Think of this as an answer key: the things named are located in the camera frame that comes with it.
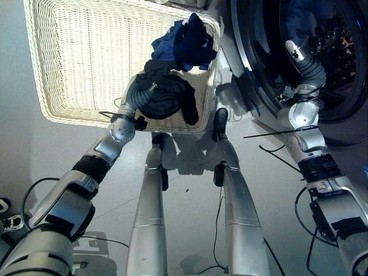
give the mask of black cable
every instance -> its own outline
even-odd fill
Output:
[[[220,188],[220,199],[219,199],[219,202],[218,202],[218,209],[217,209],[217,214],[216,214],[216,232],[214,234],[214,243],[213,243],[213,257],[214,257],[214,261],[216,262],[216,264],[221,267],[221,269],[225,270],[225,267],[223,267],[222,265],[219,264],[219,262],[217,261],[216,259],[216,254],[214,252],[214,250],[216,249],[216,241],[217,241],[217,221],[219,220],[219,214],[220,214],[220,209],[221,209],[221,204],[223,203],[223,199],[224,197],[221,196],[222,194],[222,191],[223,191],[223,188],[221,187]]]
[[[317,236],[317,230],[318,228],[316,227],[314,235]],[[308,251],[308,257],[306,257],[306,269],[314,276],[318,276],[316,273],[314,273],[312,271],[312,269],[310,268],[309,263],[311,262],[311,256],[312,256],[312,250],[313,250],[313,244],[315,243],[315,237],[312,237],[312,240],[310,241],[310,246],[309,246],[309,251]]]
[[[24,195],[24,197],[23,197],[23,200],[22,200],[22,203],[21,203],[21,218],[22,218],[22,221],[23,221],[23,223],[24,223],[24,225],[25,225],[25,228],[27,228],[27,230],[30,230],[30,226],[29,226],[28,221],[26,220],[25,215],[24,215],[24,213],[25,213],[25,211],[24,211],[24,209],[25,209],[25,203],[26,203],[27,198],[28,198],[28,196],[29,196],[29,194],[30,194],[30,191],[32,191],[32,189],[33,189],[37,184],[39,184],[40,182],[42,182],[42,181],[47,181],[47,180],[59,181],[59,180],[60,180],[60,178],[45,177],[45,178],[41,178],[41,179],[37,180],[34,184],[32,184],[32,185],[28,188],[27,192],[25,193],[25,195]]]
[[[264,242],[266,243],[266,246],[269,248],[270,253],[271,253],[272,257],[274,258],[274,260],[275,260],[275,262],[276,262],[276,264],[277,264],[277,266],[278,266],[278,269],[280,269],[280,272],[281,272],[282,276],[285,276],[285,272],[284,272],[284,270],[282,269],[282,266],[281,266],[281,264],[279,263],[278,259],[276,258],[276,255],[275,255],[274,251],[272,250],[272,248],[271,248],[270,244],[268,243],[268,241],[266,240],[266,238],[265,238],[265,237],[263,237],[263,240],[264,240]]]
[[[263,148],[263,150],[266,150],[268,153],[269,152],[277,152],[277,151],[279,151],[279,150],[282,150],[283,148],[285,147],[285,145],[282,145],[281,147],[279,147],[279,148],[277,148],[277,149],[274,149],[273,151],[270,151],[269,149],[265,149],[265,148]]]
[[[284,162],[284,163],[285,163],[285,164],[287,164],[290,168],[292,168],[292,169],[296,170],[298,173],[300,173],[300,174],[301,174],[301,171],[300,171],[299,169],[295,168],[293,165],[291,165],[291,164],[290,164],[290,163],[288,163],[287,161],[283,160],[281,157],[279,157],[279,156],[277,156],[276,154],[274,154],[274,152],[275,152],[275,151],[280,150],[280,149],[281,149],[281,148],[283,148],[283,147],[278,148],[278,149],[276,149],[276,150],[274,150],[274,151],[269,151],[269,150],[267,150],[267,149],[263,148],[261,145],[258,145],[258,147],[259,147],[262,151],[266,151],[266,152],[268,152],[270,155],[275,156],[277,159],[279,159],[280,161]]]
[[[300,131],[309,131],[311,129],[315,129],[318,128],[317,126],[311,126],[308,128],[299,128],[299,129],[295,129],[292,131],[276,131],[276,132],[271,132],[271,133],[266,133],[266,134],[259,134],[259,135],[251,135],[251,136],[244,136],[243,138],[254,138],[254,137],[262,137],[262,136],[268,136],[268,135],[280,135],[280,134],[284,134],[284,133],[293,133],[293,132],[300,132]]]
[[[205,270],[202,270],[201,272],[199,272],[198,274],[202,274],[204,272],[206,272],[207,270],[210,270],[210,269],[213,269],[215,267],[220,267],[220,266],[210,266],[210,267],[207,267]]]
[[[95,239],[95,240],[106,240],[107,242],[118,243],[118,244],[124,245],[126,248],[129,248],[127,244],[123,243],[122,241],[118,241],[118,240],[109,240],[109,239],[103,239],[101,237],[94,237],[94,236],[81,236],[79,239],[83,237],[88,237],[89,239]]]
[[[302,195],[302,193],[306,190],[306,187],[304,187],[303,189],[301,189],[301,191],[298,193],[296,199],[295,199],[295,203],[294,203],[294,209],[295,209],[295,215],[297,216],[297,219],[300,223],[300,225],[304,228],[304,230],[307,231],[307,233],[309,233],[312,237],[314,237],[315,239],[325,243],[325,244],[328,244],[328,245],[331,245],[333,247],[338,247],[337,244],[335,243],[330,243],[329,241],[326,241],[324,239],[321,239],[320,237],[317,237],[316,235],[314,235],[306,226],[305,224],[301,221],[300,219],[300,216],[299,216],[299,213],[298,213],[298,202],[299,202],[299,198],[300,196]]]
[[[111,119],[111,116],[107,115],[107,114],[111,114],[111,115],[115,115],[116,113],[114,112],[110,112],[110,111],[100,111],[99,114],[104,115],[107,118]]]

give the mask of laundry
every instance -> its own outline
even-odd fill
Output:
[[[174,68],[188,72],[193,66],[208,70],[217,52],[202,20],[193,13],[188,22],[175,21],[166,35],[152,42],[153,60],[175,61]]]
[[[157,85],[154,95],[144,106],[140,107],[140,111],[146,117],[162,120],[182,109],[183,118],[187,124],[197,123],[195,89],[186,80],[170,73],[170,62],[168,66],[154,70],[150,68],[150,64],[146,64],[145,73],[137,75],[135,82],[142,90],[148,89],[152,83]]]

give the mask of laundry basket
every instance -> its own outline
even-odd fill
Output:
[[[151,43],[191,12],[144,0],[24,0],[34,78],[43,115],[54,122],[105,127],[132,76],[151,58]],[[218,23],[201,16],[218,50]],[[196,132],[208,120],[215,61],[208,71],[178,72],[195,88],[199,120],[181,110],[148,121],[147,131]]]

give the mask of floor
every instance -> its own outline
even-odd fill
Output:
[[[19,0],[0,1],[0,196],[12,201],[13,213],[18,213],[32,182],[62,176],[104,132],[101,128],[53,123],[41,114],[22,6]],[[231,89],[216,93],[217,102],[229,110],[228,138],[239,156],[264,236],[286,275],[310,275],[305,260],[311,237],[299,226],[293,210],[295,196],[304,186],[301,176],[258,148],[275,149],[281,145],[277,139],[243,139],[265,131],[254,124]],[[214,265],[212,248],[220,190],[212,181],[216,144],[210,138],[211,124],[210,120],[204,133],[172,135],[167,140],[164,166],[169,170],[169,189],[163,200],[169,275],[195,274]],[[96,214],[87,235],[129,243],[150,142],[150,133],[137,132],[123,149],[93,199]],[[292,162],[287,152],[280,151],[279,155]],[[36,187],[27,208],[34,210],[52,185],[45,182]],[[300,201],[300,215],[313,229],[307,196]],[[222,208],[216,245],[221,264],[225,263],[223,221]],[[124,246],[85,238],[74,249],[75,261],[88,263],[76,275],[125,275]],[[280,275],[271,255],[269,263],[271,275]],[[311,267],[318,275],[346,275],[339,252],[321,243],[315,244]]]

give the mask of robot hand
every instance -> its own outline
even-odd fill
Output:
[[[91,199],[124,145],[135,135],[137,108],[150,99],[156,89],[140,90],[133,78],[118,112],[105,135],[65,173],[25,221],[29,232],[8,252],[0,264],[0,275],[70,275],[72,242],[82,236],[93,218]]]

